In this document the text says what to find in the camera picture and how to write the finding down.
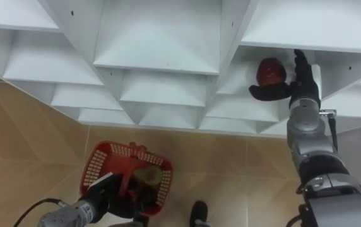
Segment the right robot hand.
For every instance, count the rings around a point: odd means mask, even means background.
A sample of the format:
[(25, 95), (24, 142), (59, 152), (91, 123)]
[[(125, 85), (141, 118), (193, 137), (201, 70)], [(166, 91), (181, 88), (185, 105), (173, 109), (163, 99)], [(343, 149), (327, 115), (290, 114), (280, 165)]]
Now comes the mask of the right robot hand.
[(263, 102), (273, 102), (289, 98), (291, 102), (300, 98), (310, 98), (320, 104), (319, 89), (314, 81), (311, 65), (305, 54), (294, 50), (295, 79), (286, 83), (287, 72), (275, 57), (263, 59), (256, 72), (257, 85), (249, 87), (251, 95)]

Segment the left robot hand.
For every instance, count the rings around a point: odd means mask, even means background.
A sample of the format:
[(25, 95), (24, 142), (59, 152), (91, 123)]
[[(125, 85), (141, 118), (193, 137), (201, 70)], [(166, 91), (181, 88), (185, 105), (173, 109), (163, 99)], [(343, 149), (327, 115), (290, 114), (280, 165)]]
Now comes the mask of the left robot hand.
[(129, 182), (125, 194), (120, 195), (122, 179), (122, 174), (108, 173), (82, 194), (80, 200), (90, 203), (94, 211), (92, 223), (97, 223), (106, 214), (133, 219), (155, 203), (154, 191), (134, 180)]

